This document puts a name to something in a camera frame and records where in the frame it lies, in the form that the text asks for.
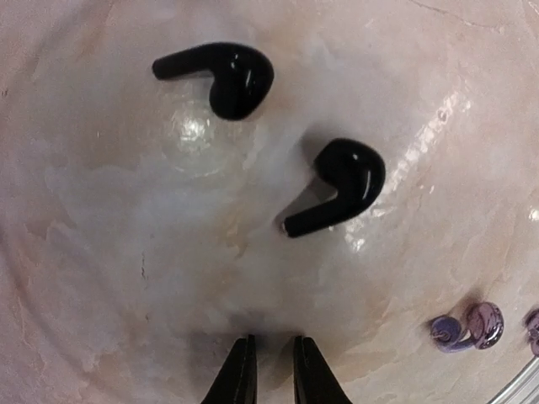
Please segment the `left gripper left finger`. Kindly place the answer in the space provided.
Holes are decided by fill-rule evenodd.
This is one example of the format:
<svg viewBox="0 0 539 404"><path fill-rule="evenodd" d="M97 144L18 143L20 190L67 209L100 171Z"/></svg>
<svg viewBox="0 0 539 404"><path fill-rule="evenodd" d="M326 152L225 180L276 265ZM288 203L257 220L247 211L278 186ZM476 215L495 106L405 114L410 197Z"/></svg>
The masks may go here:
<svg viewBox="0 0 539 404"><path fill-rule="evenodd" d="M254 335L247 335L235 341L201 403L257 403L257 355Z"/></svg>

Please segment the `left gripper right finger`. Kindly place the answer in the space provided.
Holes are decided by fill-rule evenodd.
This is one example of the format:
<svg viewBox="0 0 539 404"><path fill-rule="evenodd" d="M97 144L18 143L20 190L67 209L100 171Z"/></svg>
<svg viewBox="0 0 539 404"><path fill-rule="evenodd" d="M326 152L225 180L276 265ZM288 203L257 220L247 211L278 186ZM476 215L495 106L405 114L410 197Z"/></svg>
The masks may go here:
<svg viewBox="0 0 539 404"><path fill-rule="evenodd" d="M294 339L294 396L299 404L350 404L315 341Z"/></svg>

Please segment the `black earbud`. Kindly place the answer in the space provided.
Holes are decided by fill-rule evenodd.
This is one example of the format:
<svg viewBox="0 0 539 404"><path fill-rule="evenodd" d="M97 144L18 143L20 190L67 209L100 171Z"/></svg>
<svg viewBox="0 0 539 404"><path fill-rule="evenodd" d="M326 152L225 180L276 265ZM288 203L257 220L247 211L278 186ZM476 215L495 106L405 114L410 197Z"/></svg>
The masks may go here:
<svg viewBox="0 0 539 404"><path fill-rule="evenodd" d="M314 159L314 171L335 191L335 196L306 210L287 216L282 228L289 238L354 219L366 211L381 194L386 166L382 156L359 141L331 140Z"/></svg>
<svg viewBox="0 0 539 404"><path fill-rule="evenodd" d="M157 58L152 73L161 81L208 73L213 76L209 104L229 121L248 118L268 95L275 71L270 59L248 45L213 42Z"/></svg>

